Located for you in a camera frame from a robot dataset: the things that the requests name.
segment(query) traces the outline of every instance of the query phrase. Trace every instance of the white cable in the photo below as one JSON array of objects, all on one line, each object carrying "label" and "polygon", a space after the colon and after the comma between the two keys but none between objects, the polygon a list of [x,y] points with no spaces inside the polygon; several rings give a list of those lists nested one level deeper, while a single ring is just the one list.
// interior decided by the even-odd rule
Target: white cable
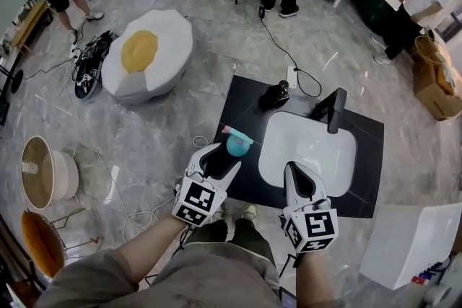
[{"label": "white cable", "polygon": [[[71,95],[69,94],[69,91],[67,89],[67,82],[64,84],[64,89],[66,90],[66,93],[67,93],[67,96],[69,97],[69,101],[71,102],[71,105],[72,107],[74,108],[74,103],[72,102],[72,98],[71,98]],[[164,203],[162,203],[160,206],[157,206],[155,207],[152,211],[140,211],[140,212],[136,212],[136,213],[132,213],[132,214],[128,214],[128,211],[127,211],[127,208],[125,207],[125,204],[123,203],[123,200],[122,200],[122,195],[121,195],[121,192],[118,188],[118,185],[117,185],[117,182],[113,179],[113,176],[111,175],[108,167],[106,166],[104,160],[103,160],[103,157],[101,156],[100,154],[100,150],[98,149],[98,146],[96,144],[96,141],[93,139],[92,135],[90,134],[87,126],[85,125],[85,123],[80,119],[80,116],[79,116],[79,113],[77,112],[76,109],[74,109],[75,113],[76,113],[76,116],[77,116],[77,119],[79,120],[79,122],[84,126],[86,132],[87,132],[87,135],[88,137],[90,138],[90,141],[92,142],[93,146],[95,147],[95,151],[96,151],[96,154],[98,155],[98,157],[100,158],[104,168],[106,169],[106,172],[108,173],[109,175],[109,178],[112,180],[112,182],[114,183],[115,185],[115,188],[117,190],[117,194],[118,194],[118,197],[121,199],[121,203],[122,203],[122,206],[123,206],[123,210],[125,211],[125,215],[126,215],[126,218],[125,218],[125,221],[123,222],[123,227],[122,227],[122,239],[123,239],[123,242],[126,242],[125,240],[125,227],[126,227],[126,223],[127,223],[127,220],[131,223],[131,225],[133,227],[135,227],[136,229],[138,229],[138,232],[136,233],[137,235],[140,233],[140,232],[143,232],[147,227],[149,227],[152,223],[152,220],[153,218],[155,217],[156,218],[156,221],[159,221],[159,219],[157,218],[157,216],[154,214],[154,212],[163,207],[165,204],[171,202],[173,199],[175,199],[175,197],[172,197],[171,199],[169,199],[168,201],[165,201]],[[142,227],[138,227],[137,225],[135,225],[133,223],[133,221],[131,220],[131,217],[132,216],[136,216],[138,214],[143,214],[143,213],[151,213],[151,218],[149,219],[149,222],[147,224],[145,224],[144,226]]]},{"label": "white cable", "polygon": [[[198,138],[202,138],[203,140],[205,140],[205,142],[206,142],[205,145],[198,145],[198,144],[196,144],[196,140],[197,140]],[[205,148],[205,147],[206,147],[207,145],[209,145],[212,141],[213,141],[213,139],[209,141],[208,138],[206,138],[205,136],[202,136],[202,135],[198,135],[198,136],[194,136],[194,137],[193,137],[193,145],[194,145],[196,148],[199,148],[199,149]]]}]

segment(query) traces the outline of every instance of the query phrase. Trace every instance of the white sink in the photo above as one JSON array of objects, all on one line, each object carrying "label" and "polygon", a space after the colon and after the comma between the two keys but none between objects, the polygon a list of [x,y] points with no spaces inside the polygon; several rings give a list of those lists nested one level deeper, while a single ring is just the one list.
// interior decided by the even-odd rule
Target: white sink
[{"label": "white sink", "polygon": [[268,184],[283,188],[286,163],[298,162],[323,180],[328,196],[337,197],[352,183],[356,149],[348,131],[330,134],[325,123],[276,112],[266,127],[258,168]]}]

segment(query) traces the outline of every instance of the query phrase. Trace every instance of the white sneaker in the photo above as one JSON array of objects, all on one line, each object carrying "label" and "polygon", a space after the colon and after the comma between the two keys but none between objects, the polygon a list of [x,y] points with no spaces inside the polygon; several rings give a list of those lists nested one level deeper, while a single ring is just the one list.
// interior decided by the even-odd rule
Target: white sneaker
[{"label": "white sneaker", "polygon": [[210,223],[213,224],[214,222],[217,222],[217,221],[224,221],[225,220],[225,205],[222,204],[218,209],[217,211],[212,214],[212,216],[210,217]]},{"label": "white sneaker", "polygon": [[388,59],[385,53],[377,54],[374,56],[374,61],[376,61],[378,64],[390,64],[393,62],[392,60]]},{"label": "white sneaker", "polygon": [[376,37],[374,37],[374,35],[371,35],[371,36],[370,36],[370,39],[371,39],[374,43],[376,43],[378,46],[380,46],[383,50],[385,50],[385,49],[387,48],[387,46],[386,46],[384,43],[380,42]]},{"label": "white sneaker", "polygon": [[77,30],[72,29],[69,31],[69,41],[71,42],[71,44],[77,43]]},{"label": "white sneaker", "polygon": [[98,19],[102,19],[104,17],[104,13],[90,13],[88,16],[87,16],[87,19],[88,21],[95,21],[95,20],[98,20]]},{"label": "white sneaker", "polygon": [[253,204],[245,204],[243,208],[242,218],[247,219],[253,223],[257,218],[257,208]]}]

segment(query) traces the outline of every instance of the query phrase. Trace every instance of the storage box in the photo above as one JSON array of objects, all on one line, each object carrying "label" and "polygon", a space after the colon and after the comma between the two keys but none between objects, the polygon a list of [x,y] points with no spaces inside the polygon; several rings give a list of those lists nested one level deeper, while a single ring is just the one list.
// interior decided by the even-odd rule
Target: storage box
[{"label": "storage box", "polygon": [[437,83],[434,65],[416,61],[413,72],[414,95],[436,120],[454,117],[462,111],[462,99],[446,94]]}]

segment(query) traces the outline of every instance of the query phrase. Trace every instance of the white box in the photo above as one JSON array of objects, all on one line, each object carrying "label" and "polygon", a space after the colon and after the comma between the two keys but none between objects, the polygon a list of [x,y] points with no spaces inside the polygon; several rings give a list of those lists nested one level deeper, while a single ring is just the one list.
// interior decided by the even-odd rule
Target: white box
[{"label": "white box", "polygon": [[360,273],[393,290],[408,284],[449,256],[461,212],[462,203],[380,207]]}]

